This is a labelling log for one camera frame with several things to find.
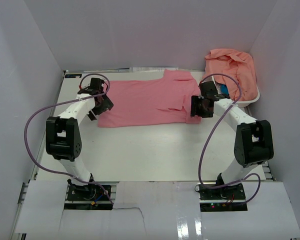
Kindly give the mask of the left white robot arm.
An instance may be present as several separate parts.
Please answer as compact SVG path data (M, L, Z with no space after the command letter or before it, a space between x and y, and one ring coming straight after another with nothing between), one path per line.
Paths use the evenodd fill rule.
M85 117L94 121L113 108L114 104L106 95L108 87L107 81L91 78L90 84L78 91L78 101L58 116L46 120L46 152L62 164L70 174L71 182L79 186L78 193L86 200L95 196L96 187L89 183L94 181L93 175L80 157L83 144L79 126Z

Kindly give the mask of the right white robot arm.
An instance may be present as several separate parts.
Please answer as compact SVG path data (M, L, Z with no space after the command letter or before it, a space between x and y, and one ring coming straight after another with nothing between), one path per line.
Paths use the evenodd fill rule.
M213 81L198 85L200 95L191 97L191 117L211 118L219 116L220 124L226 122L235 132L234 160L221 172L214 186L216 195L226 200L234 193L234 187L250 176L250 172L274 157L271 124L257 120L237 106L229 95L219 93Z

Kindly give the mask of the pink t shirt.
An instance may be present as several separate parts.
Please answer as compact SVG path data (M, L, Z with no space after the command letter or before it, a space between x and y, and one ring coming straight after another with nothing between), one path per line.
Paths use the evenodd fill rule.
M189 71L166 69L159 79L114 80L107 93L113 108L99 116L98 127L200 124L200 117L191 116L191 97L199 94Z

